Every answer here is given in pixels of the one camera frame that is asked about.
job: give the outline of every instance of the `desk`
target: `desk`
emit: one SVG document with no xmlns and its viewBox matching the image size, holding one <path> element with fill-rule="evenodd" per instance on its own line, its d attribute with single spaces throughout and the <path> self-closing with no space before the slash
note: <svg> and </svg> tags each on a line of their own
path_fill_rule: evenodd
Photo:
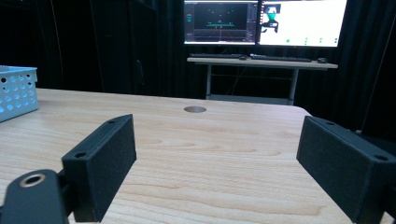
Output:
<svg viewBox="0 0 396 224">
<path fill-rule="evenodd" d="M 39 110 L 0 123 L 1 202 L 13 179 L 60 171 L 61 157 L 99 125 L 132 113 L 137 161 L 102 223 L 350 223 L 295 159 L 308 115 L 300 107 L 42 89 L 37 96 Z M 206 112 L 184 110 L 192 105 Z"/>
<path fill-rule="evenodd" d="M 294 104 L 294 93 L 297 86 L 297 78 L 300 69 L 305 70 L 323 70 L 329 68 L 337 68 L 337 64 L 332 63 L 299 63 L 299 62 L 282 62 L 282 61 L 266 61 L 266 60 L 239 60 L 239 59 L 220 59 L 220 58 L 188 58 L 187 62 L 196 64 L 207 64 L 207 80 L 206 80 L 206 99 L 211 99 L 210 86 L 212 78 L 212 65 L 225 65 L 225 66 L 247 66 L 247 67 L 267 67 L 267 68 L 283 68 L 292 69 L 292 77 L 290 84 L 289 99 L 286 105 Z"/>
</svg>

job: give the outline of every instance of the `monitor with dark display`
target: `monitor with dark display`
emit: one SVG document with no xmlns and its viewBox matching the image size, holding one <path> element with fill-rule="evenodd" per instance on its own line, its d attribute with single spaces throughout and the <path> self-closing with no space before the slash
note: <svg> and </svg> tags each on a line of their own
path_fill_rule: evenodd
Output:
<svg viewBox="0 0 396 224">
<path fill-rule="evenodd" d="M 184 1 L 184 43 L 254 45 L 258 1 Z"/>
<path fill-rule="evenodd" d="M 258 44 L 337 47 L 346 4 L 347 0 L 261 0 Z"/>
</svg>

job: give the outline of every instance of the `blue plastic basket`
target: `blue plastic basket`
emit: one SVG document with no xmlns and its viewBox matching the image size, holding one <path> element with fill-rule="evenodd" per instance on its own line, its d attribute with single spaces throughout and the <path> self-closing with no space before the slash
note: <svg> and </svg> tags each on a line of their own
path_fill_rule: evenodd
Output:
<svg viewBox="0 0 396 224">
<path fill-rule="evenodd" d="M 38 109 L 35 70 L 0 66 L 0 122 Z"/>
</svg>

